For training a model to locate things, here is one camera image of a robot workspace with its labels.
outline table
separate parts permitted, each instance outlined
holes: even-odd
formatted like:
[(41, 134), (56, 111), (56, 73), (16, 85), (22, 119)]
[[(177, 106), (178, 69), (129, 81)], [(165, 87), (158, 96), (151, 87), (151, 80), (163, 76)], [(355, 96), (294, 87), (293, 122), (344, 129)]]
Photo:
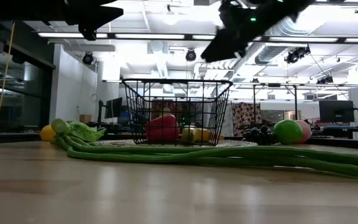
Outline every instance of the table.
[(355, 224), (358, 179), (82, 161), (47, 142), (6, 143), (0, 144), (0, 223)]

